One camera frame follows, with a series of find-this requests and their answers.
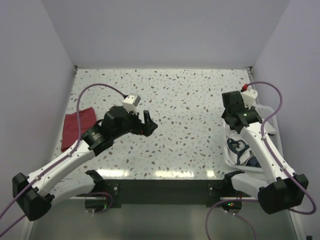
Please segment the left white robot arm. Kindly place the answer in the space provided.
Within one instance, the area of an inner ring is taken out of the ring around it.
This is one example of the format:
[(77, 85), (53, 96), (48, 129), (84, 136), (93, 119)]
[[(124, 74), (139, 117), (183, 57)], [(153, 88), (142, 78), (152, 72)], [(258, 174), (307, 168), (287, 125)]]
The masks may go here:
[(125, 134), (149, 137), (158, 125), (148, 110), (139, 114), (123, 106), (113, 106), (89, 128), (68, 150), (41, 169), (28, 175), (18, 173), (12, 178), (12, 194), (24, 215), (30, 221), (43, 217), (57, 199), (51, 190), (68, 174), (113, 146)]

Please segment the white printed tank top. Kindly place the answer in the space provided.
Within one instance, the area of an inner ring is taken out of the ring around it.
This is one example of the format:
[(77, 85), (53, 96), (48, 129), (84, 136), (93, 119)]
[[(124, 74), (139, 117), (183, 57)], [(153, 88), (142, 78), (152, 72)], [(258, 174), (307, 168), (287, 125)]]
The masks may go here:
[(261, 165), (249, 144), (235, 130), (231, 130), (225, 122), (223, 128), (225, 132), (223, 149), (226, 163), (232, 168), (259, 172)]

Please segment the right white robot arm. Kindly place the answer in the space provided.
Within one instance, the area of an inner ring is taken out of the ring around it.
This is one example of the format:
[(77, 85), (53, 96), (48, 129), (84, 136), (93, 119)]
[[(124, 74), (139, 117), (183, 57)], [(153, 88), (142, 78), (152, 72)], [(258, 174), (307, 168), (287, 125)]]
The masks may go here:
[(299, 206), (309, 181), (288, 165), (263, 126), (254, 106), (255, 90), (222, 94), (224, 159), (235, 169), (224, 177), (223, 192), (243, 192), (258, 200), (267, 214)]

